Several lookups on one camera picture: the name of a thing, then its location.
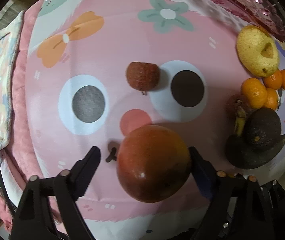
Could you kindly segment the yellow pear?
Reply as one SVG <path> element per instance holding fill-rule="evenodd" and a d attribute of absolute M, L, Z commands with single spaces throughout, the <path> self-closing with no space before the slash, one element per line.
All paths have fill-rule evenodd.
<path fill-rule="evenodd" d="M 247 25 L 236 40 L 238 58 L 253 76 L 269 77 L 279 67 L 280 57 L 276 43 L 263 28 Z"/>

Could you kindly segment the pink quilt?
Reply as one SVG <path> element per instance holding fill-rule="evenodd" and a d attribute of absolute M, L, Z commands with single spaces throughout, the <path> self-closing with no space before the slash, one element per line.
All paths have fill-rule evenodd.
<path fill-rule="evenodd" d="M 32 29 L 43 1 L 37 1 L 24 13 L 21 40 L 12 74 L 12 132 L 8 146 L 3 150 L 4 162 L 1 163 L 2 176 L 4 182 L 8 183 L 6 190 L 10 199 L 21 197 L 31 176 L 44 177 L 31 142 L 25 103 L 27 52 Z"/>

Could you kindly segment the pink glass fruit plate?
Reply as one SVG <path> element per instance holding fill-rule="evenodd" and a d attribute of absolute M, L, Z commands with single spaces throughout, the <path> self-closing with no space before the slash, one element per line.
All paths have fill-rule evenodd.
<path fill-rule="evenodd" d="M 251 24 L 257 24 L 280 41 L 285 41 L 283 22 L 268 0 L 211 0 Z"/>

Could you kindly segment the red apple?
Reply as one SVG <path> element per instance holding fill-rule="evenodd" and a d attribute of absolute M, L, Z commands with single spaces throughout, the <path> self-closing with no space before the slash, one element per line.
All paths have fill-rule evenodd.
<path fill-rule="evenodd" d="M 181 136 L 147 125 L 125 136 L 117 153 L 120 185 L 132 198 L 160 202 L 175 194 L 190 175 L 191 157 Z"/>

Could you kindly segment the dark avocado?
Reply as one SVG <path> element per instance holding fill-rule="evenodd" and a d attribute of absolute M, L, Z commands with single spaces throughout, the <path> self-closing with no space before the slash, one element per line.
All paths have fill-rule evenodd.
<path fill-rule="evenodd" d="M 273 147 L 281 136 L 281 121 L 277 113 L 270 108 L 254 111 L 246 121 L 243 131 L 248 144 L 258 152 Z"/>

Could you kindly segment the cartoon printed bed sheet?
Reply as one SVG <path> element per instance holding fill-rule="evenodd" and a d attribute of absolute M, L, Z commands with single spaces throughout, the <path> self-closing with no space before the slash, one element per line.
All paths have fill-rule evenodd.
<path fill-rule="evenodd" d="M 177 132 L 218 170 L 233 172 L 224 143 L 225 103 L 250 74 L 236 37 L 250 23 L 211 0 L 44 0 L 28 50 L 26 103 L 45 177 L 71 168 L 91 147 L 101 162 L 77 202 L 96 239 L 168 239 L 195 226 L 206 200 L 193 179 L 170 198 L 141 203 L 107 161 L 143 125 Z M 143 95 L 126 79 L 131 62 L 160 68 Z"/>

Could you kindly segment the overripe dark banana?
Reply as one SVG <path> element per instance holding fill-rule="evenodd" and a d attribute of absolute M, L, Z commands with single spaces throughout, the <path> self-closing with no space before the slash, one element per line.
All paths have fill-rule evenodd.
<path fill-rule="evenodd" d="M 224 153 L 230 164 L 239 169 L 252 170 L 265 165 L 280 153 L 285 145 L 285 135 L 280 135 L 279 141 L 274 146 L 258 152 L 246 145 L 244 138 L 241 137 L 244 125 L 245 118 L 236 117 L 234 132 L 226 140 Z"/>

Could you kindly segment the red lychee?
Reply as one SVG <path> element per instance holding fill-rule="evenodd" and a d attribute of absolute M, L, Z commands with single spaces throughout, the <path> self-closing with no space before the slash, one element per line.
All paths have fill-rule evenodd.
<path fill-rule="evenodd" d="M 160 68 L 154 63 L 131 62 L 126 69 L 127 83 L 142 95 L 153 90 L 160 80 Z"/>

